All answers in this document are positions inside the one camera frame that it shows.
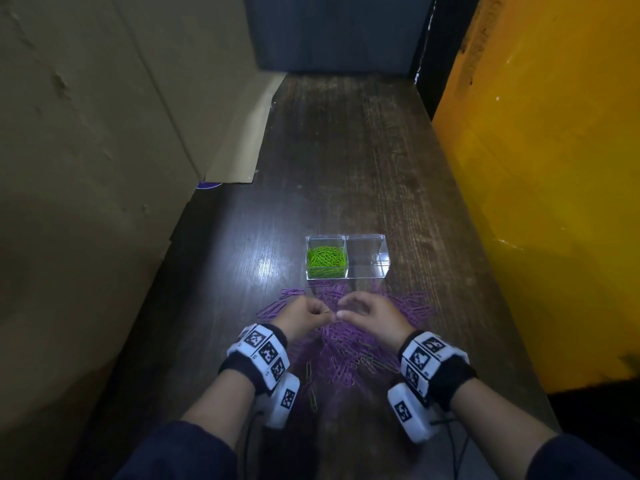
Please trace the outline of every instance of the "forearm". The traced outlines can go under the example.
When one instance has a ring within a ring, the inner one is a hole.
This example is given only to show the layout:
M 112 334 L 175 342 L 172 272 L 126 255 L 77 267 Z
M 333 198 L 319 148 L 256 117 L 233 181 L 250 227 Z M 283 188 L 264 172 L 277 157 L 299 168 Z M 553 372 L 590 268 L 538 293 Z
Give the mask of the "forearm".
M 254 395 L 255 388 L 247 377 L 227 369 L 189 408 L 182 420 L 197 424 L 234 449 Z
M 540 447 L 556 433 L 478 379 L 462 384 L 451 410 L 467 428 L 500 478 L 526 478 Z

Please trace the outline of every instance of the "right hand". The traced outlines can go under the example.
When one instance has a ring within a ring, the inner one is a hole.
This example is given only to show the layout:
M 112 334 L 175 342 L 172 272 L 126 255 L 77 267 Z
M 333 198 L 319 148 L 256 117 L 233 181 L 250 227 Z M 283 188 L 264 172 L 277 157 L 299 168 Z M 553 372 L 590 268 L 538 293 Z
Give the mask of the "right hand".
M 363 328 L 395 354 L 415 331 L 393 303 L 379 294 L 354 291 L 343 296 L 338 306 L 364 308 L 364 313 L 340 310 L 337 318 Z

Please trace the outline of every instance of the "wooden table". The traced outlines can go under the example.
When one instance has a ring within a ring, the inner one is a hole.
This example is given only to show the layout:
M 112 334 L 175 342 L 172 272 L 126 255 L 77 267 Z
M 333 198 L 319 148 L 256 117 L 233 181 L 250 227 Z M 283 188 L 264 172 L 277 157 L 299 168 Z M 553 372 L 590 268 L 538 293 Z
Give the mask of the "wooden table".
M 69 477 L 112 476 L 149 431 L 179 418 L 256 311 L 281 288 L 305 285 L 304 238 L 317 233 L 386 234 L 387 290 L 427 290 L 438 312 L 430 328 L 466 350 L 487 384 L 557 428 L 412 83 L 289 75 L 254 182 L 197 191 L 185 208 Z M 385 401 L 345 404 L 343 432 L 366 441 L 334 445 L 324 477 L 348 476 L 348 463 L 359 465 L 352 477 L 406 467 L 393 438 L 358 426 L 391 428 L 380 419 Z M 376 451 L 391 453 L 376 462 Z M 327 473 L 331 465 L 343 474 Z

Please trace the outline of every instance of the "clear plastic box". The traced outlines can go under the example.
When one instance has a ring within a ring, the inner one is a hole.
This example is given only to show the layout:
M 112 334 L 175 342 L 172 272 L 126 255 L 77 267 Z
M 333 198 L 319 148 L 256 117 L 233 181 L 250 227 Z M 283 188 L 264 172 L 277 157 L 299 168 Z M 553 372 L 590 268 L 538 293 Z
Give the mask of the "clear plastic box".
M 309 266 L 308 251 L 320 246 L 342 248 L 346 266 Z M 391 266 L 384 234 L 307 236 L 305 262 L 308 280 L 384 278 Z

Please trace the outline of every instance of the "pile of purple paper clips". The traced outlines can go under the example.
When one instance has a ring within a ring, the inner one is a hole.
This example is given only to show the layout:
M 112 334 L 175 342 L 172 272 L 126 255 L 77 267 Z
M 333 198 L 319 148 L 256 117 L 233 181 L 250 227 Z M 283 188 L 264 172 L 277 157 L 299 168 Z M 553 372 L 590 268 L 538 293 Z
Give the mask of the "pile of purple paper clips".
M 314 282 L 312 289 L 316 298 L 322 300 L 334 312 L 338 311 L 338 301 L 347 294 L 346 285 L 332 282 Z M 424 292 L 410 293 L 396 298 L 374 287 L 372 292 L 379 293 L 393 302 L 409 323 L 418 327 L 433 315 Z M 287 298 L 304 295 L 300 288 L 284 288 L 276 302 L 257 313 L 259 320 L 272 320 L 287 305 Z M 311 409 L 318 409 L 314 384 L 325 383 L 334 386 L 334 392 L 352 386 L 364 389 L 363 376 L 373 374 L 397 374 L 397 357 L 383 348 L 363 330 L 347 323 L 336 322 L 322 327 L 308 337 L 289 346 L 287 351 L 291 361 L 291 371 L 298 371 L 302 384 L 300 393 L 309 396 Z

